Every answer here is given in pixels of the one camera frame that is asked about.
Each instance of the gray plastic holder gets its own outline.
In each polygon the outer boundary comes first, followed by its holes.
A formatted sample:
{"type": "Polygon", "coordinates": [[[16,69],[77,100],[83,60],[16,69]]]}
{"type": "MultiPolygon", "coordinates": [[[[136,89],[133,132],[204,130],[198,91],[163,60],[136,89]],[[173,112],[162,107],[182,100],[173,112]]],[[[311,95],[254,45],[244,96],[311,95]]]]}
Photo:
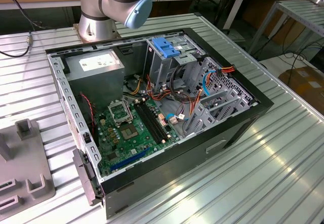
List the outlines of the gray plastic holder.
{"type": "Polygon", "coordinates": [[[36,121],[0,129],[0,221],[54,196],[36,121]]]}

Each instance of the blue cable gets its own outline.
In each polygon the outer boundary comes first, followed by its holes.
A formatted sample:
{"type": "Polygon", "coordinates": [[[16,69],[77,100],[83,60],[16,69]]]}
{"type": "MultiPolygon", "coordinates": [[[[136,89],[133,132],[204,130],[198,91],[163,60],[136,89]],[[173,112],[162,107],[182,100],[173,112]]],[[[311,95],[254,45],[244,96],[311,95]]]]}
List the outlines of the blue cable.
{"type": "Polygon", "coordinates": [[[210,73],[216,73],[216,70],[211,70],[209,71],[207,74],[205,74],[205,76],[202,79],[202,87],[204,89],[204,92],[206,93],[206,95],[210,96],[207,87],[206,87],[206,76],[209,75],[210,73]]]}
{"type": "Polygon", "coordinates": [[[169,117],[173,117],[174,116],[174,114],[168,114],[167,116],[166,116],[166,120],[169,120],[169,117]]]}

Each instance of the slotted metal surface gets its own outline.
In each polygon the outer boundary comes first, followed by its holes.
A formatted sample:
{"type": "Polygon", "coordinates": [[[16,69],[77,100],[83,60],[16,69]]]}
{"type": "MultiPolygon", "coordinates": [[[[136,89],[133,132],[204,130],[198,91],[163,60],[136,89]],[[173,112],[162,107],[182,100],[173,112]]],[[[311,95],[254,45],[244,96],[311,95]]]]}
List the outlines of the slotted metal surface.
{"type": "Polygon", "coordinates": [[[308,0],[279,1],[276,6],[307,28],[324,36],[324,7],[308,0]]]}
{"type": "MultiPolygon", "coordinates": [[[[232,147],[109,220],[110,223],[320,223],[324,217],[323,117],[247,53],[194,14],[149,19],[123,37],[191,27],[274,106],[232,147]]],[[[27,34],[0,36],[0,50],[21,53],[27,34]]],[[[105,223],[88,205],[72,162],[75,149],[44,49],[79,44],[73,28],[37,32],[28,56],[0,55],[0,127],[37,119],[56,195],[3,223],[105,223]]]]}

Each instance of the open computer tower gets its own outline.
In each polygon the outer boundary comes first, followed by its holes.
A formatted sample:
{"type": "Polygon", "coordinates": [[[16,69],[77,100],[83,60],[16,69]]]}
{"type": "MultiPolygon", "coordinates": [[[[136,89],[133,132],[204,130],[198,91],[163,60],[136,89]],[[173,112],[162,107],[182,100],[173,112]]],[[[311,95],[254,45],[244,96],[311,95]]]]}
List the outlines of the open computer tower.
{"type": "Polygon", "coordinates": [[[75,166],[107,218],[234,144],[273,105],[190,28],[47,55],[75,166]]]}

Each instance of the motherboard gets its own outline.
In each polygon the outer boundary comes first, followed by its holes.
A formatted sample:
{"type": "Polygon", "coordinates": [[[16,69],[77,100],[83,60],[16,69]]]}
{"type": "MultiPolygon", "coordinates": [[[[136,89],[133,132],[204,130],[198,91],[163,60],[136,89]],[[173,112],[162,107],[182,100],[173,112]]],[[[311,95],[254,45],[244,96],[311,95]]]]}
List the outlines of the motherboard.
{"type": "Polygon", "coordinates": [[[152,99],[112,103],[95,115],[99,169],[109,175],[180,140],[152,99]]]}

